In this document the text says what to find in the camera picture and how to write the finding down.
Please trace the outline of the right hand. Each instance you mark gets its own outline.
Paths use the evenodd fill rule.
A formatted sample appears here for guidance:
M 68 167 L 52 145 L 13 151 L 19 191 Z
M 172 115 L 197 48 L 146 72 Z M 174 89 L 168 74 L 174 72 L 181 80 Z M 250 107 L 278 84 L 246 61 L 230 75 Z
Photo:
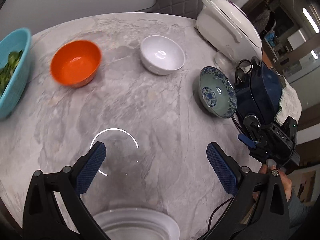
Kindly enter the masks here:
M 263 164 L 260 167 L 258 173 L 266 174 L 269 170 L 270 169 L 268 168 L 268 166 Z M 279 176 L 281 178 L 281 182 L 283 184 L 286 200 L 289 201 L 290 198 L 291 198 L 291 195 L 292 195 L 292 181 L 287 177 L 287 175 L 283 171 L 278 170 L 278 173 L 279 173 Z

